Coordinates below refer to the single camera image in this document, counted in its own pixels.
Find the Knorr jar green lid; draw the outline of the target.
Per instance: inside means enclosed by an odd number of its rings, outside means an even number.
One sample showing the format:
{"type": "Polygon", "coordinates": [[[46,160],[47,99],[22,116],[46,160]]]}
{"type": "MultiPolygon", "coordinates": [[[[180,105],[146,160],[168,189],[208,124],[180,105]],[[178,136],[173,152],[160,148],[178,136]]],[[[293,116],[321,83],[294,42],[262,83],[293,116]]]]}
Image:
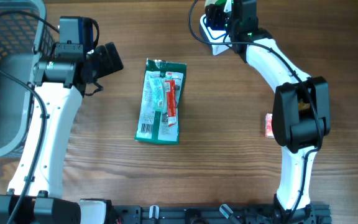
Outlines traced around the Knorr jar green lid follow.
{"type": "Polygon", "coordinates": [[[217,6],[224,6],[227,0],[205,0],[204,6],[207,7],[209,5],[217,5],[217,6]]]}

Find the red white tube package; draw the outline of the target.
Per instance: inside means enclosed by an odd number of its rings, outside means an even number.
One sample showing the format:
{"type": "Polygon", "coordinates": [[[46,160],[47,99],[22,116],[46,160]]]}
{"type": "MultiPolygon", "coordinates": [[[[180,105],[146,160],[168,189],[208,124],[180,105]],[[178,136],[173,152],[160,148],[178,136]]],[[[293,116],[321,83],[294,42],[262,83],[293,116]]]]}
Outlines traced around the red white tube package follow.
{"type": "Polygon", "coordinates": [[[167,124],[169,127],[177,123],[177,103],[175,94],[175,81],[165,80],[167,95],[167,124]]]}

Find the green 3M gloves package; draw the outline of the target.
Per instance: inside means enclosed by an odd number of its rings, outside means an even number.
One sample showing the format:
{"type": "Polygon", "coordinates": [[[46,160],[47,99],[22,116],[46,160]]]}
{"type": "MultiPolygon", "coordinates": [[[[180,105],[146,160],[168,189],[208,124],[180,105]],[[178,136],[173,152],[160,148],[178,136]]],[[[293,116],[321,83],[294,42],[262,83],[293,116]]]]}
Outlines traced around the green 3M gloves package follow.
{"type": "Polygon", "coordinates": [[[152,59],[148,59],[146,61],[139,121],[137,125],[137,132],[135,134],[136,140],[151,142],[154,144],[178,144],[178,104],[183,93],[185,80],[185,63],[152,59]],[[177,123],[171,127],[167,124],[167,112],[161,113],[153,109],[152,90],[149,83],[149,77],[175,81],[177,123]]]}

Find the pink Kleenex tissue pack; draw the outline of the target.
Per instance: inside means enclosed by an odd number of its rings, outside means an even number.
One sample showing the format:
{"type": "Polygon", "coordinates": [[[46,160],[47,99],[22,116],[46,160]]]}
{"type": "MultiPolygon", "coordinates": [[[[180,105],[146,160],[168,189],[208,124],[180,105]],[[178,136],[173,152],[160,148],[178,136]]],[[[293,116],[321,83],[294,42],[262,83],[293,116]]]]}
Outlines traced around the pink Kleenex tissue pack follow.
{"type": "Polygon", "coordinates": [[[266,138],[274,138],[273,130],[272,130],[272,114],[267,113],[265,115],[265,137],[266,138]]]}

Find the yellow oil bottle silver cap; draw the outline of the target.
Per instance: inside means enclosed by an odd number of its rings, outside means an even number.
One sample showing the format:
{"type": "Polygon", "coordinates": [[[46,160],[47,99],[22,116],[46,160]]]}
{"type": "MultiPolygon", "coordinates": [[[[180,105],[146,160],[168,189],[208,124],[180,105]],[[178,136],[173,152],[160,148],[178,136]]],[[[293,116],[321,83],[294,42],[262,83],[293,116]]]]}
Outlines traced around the yellow oil bottle silver cap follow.
{"type": "Polygon", "coordinates": [[[305,113],[305,112],[307,112],[308,110],[310,110],[310,108],[311,108],[310,103],[304,102],[303,99],[300,99],[300,100],[298,101],[298,111],[299,111],[300,113],[305,113]]]}

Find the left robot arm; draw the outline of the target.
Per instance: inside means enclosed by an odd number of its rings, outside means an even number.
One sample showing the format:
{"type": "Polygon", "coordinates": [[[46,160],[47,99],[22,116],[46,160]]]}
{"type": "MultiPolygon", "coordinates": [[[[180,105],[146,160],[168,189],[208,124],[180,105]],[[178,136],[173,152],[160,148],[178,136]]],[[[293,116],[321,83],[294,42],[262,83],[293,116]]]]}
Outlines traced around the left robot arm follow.
{"type": "Polygon", "coordinates": [[[87,84],[123,64],[113,43],[98,44],[99,26],[92,18],[63,16],[57,32],[59,41],[34,64],[34,80],[26,85],[34,108],[20,165],[0,194],[0,223],[114,223],[118,218],[110,200],[62,199],[62,176],[87,84]]]}

